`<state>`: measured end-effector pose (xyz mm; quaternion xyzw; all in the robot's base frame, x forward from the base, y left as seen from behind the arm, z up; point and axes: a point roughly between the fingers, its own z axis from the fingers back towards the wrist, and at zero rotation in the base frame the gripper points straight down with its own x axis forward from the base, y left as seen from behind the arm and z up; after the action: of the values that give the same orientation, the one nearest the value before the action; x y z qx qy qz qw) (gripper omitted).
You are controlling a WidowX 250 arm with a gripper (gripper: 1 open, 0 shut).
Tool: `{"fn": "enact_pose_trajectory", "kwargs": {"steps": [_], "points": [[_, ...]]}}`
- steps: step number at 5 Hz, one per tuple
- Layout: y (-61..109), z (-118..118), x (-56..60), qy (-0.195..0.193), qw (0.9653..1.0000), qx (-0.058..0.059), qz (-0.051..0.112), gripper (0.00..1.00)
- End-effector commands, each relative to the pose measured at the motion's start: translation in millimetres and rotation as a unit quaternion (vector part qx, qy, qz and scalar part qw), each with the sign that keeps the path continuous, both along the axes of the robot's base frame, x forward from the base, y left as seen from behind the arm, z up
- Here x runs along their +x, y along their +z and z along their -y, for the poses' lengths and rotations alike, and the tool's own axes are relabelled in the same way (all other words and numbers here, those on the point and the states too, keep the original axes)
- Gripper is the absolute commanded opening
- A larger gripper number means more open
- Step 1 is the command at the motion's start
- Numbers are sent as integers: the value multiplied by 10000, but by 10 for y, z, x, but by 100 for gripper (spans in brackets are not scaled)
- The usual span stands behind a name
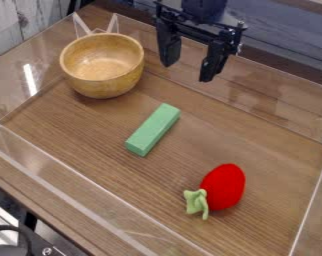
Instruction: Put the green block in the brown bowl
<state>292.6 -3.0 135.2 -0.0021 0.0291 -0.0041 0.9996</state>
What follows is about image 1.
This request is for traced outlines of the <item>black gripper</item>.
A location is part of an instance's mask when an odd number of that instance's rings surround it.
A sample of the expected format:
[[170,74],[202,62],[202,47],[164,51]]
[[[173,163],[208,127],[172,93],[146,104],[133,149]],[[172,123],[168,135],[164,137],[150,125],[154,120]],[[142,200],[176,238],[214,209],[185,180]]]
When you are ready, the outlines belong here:
[[237,54],[248,26],[226,11],[228,0],[154,0],[154,24],[160,61],[169,67],[180,58],[181,36],[208,44],[200,82],[222,70],[226,55]]

